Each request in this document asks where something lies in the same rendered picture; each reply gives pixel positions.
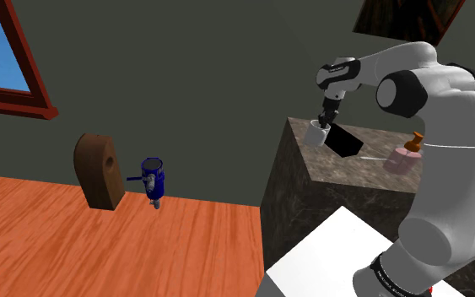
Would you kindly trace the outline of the white cup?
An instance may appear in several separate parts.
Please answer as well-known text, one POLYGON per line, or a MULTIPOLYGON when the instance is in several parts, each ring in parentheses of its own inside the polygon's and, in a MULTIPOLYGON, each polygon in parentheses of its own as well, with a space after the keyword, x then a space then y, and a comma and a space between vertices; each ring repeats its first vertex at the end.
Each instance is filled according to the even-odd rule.
POLYGON ((303 143, 312 147, 320 147, 327 139, 331 129, 329 124, 322 127, 318 120, 311 120, 306 130, 303 143))

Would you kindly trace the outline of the black box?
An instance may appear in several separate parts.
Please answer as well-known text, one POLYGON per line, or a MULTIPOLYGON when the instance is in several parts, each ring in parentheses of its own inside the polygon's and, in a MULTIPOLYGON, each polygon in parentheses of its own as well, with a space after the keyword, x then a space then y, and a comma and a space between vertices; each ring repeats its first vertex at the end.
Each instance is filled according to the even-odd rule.
POLYGON ((324 144, 342 158, 355 156, 364 143, 336 123, 331 125, 324 144))

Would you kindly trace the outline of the pink soap bottle orange pump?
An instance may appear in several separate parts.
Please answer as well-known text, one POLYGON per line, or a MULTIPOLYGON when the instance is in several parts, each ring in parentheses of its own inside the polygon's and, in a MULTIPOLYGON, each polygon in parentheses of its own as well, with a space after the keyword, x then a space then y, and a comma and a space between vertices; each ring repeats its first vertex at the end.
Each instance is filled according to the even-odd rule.
POLYGON ((386 158, 383 168, 395 175, 404 176, 422 159, 421 142, 424 136, 413 133, 413 139, 398 145, 386 158))

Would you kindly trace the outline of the brown marble counter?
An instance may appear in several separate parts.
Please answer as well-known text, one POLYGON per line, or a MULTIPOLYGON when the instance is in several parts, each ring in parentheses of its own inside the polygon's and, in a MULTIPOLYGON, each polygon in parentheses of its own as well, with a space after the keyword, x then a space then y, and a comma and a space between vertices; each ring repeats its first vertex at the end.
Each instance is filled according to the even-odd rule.
MULTIPOLYGON (((340 207, 394 243, 418 191, 423 156, 406 175, 386 171, 384 160, 360 158, 387 158, 397 144, 406 142, 405 134, 347 127, 364 145, 357 155, 342 158, 325 144, 303 143, 309 124, 286 121, 262 199, 266 271, 340 207)), ((475 260, 443 281, 465 297, 475 297, 475 260)))

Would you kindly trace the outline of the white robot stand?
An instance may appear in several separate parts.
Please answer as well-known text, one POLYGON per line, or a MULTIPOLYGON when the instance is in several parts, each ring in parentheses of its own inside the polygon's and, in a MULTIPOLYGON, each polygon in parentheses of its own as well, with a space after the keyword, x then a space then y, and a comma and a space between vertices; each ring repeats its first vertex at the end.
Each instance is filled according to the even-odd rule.
POLYGON ((425 265, 402 243, 391 243, 361 218, 340 207, 266 272, 255 297, 395 297, 375 277, 381 266, 403 288, 418 283, 432 297, 465 297, 441 278, 411 270, 425 265))

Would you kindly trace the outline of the blue coffee machine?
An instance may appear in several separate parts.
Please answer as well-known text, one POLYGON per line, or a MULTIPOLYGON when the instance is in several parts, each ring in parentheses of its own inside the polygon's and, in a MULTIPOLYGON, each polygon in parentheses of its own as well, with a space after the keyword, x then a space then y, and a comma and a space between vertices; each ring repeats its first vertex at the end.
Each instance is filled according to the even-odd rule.
POLYGON ((127 181, 141 181, 151 205, 160 208, 160 198, 165 194, 164 163, 158 157, 148 157, 141 163, 141 175, 128 177, 127 181))

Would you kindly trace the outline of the brown wooden arched block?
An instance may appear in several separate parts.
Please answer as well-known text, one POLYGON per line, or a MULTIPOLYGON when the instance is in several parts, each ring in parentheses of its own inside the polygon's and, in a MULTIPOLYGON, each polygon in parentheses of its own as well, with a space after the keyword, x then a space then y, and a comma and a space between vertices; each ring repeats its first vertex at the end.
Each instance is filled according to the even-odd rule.
POLYGON ((125 189, 112 137, 84 133, 73 151, 73 166, 89 207, 114 211, 125 189))

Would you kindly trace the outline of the dark wall picture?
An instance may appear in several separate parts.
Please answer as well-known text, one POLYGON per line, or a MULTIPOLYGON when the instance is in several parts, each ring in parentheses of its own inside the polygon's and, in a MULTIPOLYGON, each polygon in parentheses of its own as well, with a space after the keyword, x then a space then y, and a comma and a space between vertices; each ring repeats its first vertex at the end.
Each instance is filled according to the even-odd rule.
POLYGON ((354 33, 437 46, 466 0, 364 0, 354 33))

